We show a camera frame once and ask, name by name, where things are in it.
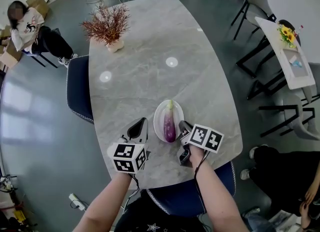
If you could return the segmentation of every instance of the white star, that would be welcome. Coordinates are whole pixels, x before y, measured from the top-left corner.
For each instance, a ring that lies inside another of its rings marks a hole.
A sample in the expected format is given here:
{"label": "white star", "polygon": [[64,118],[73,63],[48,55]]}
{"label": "white star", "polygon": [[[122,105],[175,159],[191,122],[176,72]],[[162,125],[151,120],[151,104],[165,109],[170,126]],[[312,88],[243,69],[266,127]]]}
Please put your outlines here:
{"label": "white star", "polygon": [[156,223],[154,223],[153,225],[148,225],[149,228],[147,229],[147,231],[152,230],[153,232],[156,232],[157,228],[160,228],[159,226],[156,226]]}

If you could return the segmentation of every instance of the white power adapter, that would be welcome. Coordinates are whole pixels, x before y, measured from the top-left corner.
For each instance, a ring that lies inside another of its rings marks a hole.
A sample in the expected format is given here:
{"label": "white power adapter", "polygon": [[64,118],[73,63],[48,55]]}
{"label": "white power adapter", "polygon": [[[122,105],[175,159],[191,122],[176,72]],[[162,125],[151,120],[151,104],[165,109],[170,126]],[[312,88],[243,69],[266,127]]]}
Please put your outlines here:
{"label": "white power adapter", "polygon": [[76,195],[74,193],[69,195],[69,199],[72,201],[72,203],[75,206],[78,206],[79,210],[85,210],[86,206],[76,197]]}

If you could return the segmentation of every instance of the round table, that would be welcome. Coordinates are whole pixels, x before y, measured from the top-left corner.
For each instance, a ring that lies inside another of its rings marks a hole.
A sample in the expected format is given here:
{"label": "round table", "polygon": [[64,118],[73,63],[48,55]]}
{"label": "round table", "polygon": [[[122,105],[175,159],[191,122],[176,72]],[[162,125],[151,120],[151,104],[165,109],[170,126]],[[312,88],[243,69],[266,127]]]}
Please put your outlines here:
{"label": "round table", "polygon": [[[155,134],[154,113],[166,99],[181,105],[186,121],[224,134],[219,152],[207,158],[213,168],[231,161],[243,148],[239,119],[225,73],[196,20],[179,0],[136,0],[126,6],[130,30],[122,37],[124,48],[110,53],[91,39],[89,51],[94,126],[111,177],[115,170],[107,148],[127,124],[146,117],[150,155],[136,175],[140,188],[193,178],[193,170],[178,163],[180,141],[165,143]],[[178,65],[168,66],[168,58]],[[101,80],[105,71],[109,80]]]}

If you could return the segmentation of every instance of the plate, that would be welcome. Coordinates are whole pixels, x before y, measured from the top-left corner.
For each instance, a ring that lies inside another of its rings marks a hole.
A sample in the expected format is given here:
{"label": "plate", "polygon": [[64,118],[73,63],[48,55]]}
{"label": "plate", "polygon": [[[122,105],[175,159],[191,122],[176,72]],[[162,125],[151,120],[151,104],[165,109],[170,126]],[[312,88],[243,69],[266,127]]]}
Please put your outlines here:
{"label": "plate", "polygon": [[[154,119],[153,119],[153,127],[156,135],[159,139],[161,139],[164,142],[167,142],[165,139],[164,134],[164,118],[165,118],[165,110],[167,107],[167,104],[170,100],[164,100],[159,106],[157,107],[155,113],[154,113]],[[179,129],[179,123],[181,120],[184,120],[184,112],[182,111],[181,106],[173,100],[173,118],[174,118],[174,126],[175,126],[175,139],[179,137],[181,134]]]}

